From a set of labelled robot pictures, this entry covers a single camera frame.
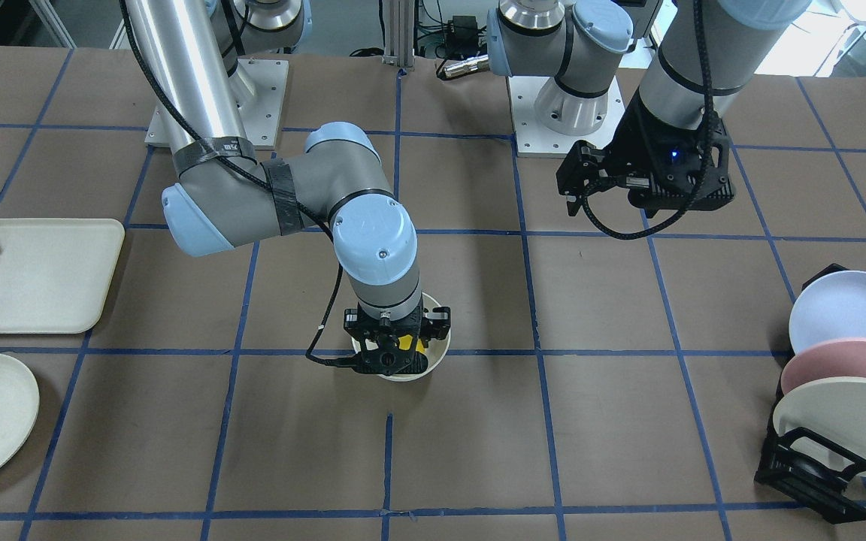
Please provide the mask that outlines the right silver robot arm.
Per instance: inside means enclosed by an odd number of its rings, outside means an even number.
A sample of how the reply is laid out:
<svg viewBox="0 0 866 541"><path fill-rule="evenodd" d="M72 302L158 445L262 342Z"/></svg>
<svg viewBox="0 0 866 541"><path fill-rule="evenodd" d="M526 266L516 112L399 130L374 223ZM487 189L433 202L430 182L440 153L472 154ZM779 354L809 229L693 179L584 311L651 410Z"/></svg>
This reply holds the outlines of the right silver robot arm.
<svg viewBox="0 0 866 541"><path fill-rule="evenodd" d="M177 182L161 200L180 249L200 257L319 227L357 298L343 317L357 350L322 358L309 347L306 357L392 380L430 373L439 363L433 350L447 347L450 308L426 305L416 227L370 138L330 122L309 134L301 155L260 161L205 2L118 6L135 61L168 114Z"/></svg>

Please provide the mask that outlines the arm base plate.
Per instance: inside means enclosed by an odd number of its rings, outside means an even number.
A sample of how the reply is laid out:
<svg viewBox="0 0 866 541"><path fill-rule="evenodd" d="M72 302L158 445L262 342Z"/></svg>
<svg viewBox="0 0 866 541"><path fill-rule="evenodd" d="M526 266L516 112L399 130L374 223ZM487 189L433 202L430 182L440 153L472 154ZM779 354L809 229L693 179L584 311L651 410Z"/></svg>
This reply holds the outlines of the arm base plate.
<svg viewBox="0 0 866 541"><path fill-rule="evenodd" d="M508 89L519 157L563 157L578 140L605 147L625 112L616 79L590 99L567 95L550 77L510 77Z"/></svg>
<svg viewBox="0 0 866 541"><path fill-rule="evenodd" d="M243 121L245 138L256 150L275 150L280 133L289 62L285 59L239 59L229 83ZM157 105L145 143L157 148L180 148L192 138Z"/></svg>

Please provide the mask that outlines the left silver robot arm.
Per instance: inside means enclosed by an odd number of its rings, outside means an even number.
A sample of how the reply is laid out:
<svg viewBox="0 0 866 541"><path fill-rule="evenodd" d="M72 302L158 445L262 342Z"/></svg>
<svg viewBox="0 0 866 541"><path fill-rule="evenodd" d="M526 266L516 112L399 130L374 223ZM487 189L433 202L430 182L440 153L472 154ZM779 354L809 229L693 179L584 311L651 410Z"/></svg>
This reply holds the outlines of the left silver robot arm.
<svg viewBox="0 0 866 541"><path fill-rule="evenodd" d="M544 77L534 107L546 127L577 138L556 172L568 215L623 188L649 218L716 211L735 197L722 114L807 1L681 1L613 136L597 148L608 92L634 38L616 2L501 1L488 15L495 74Z"/></svg>

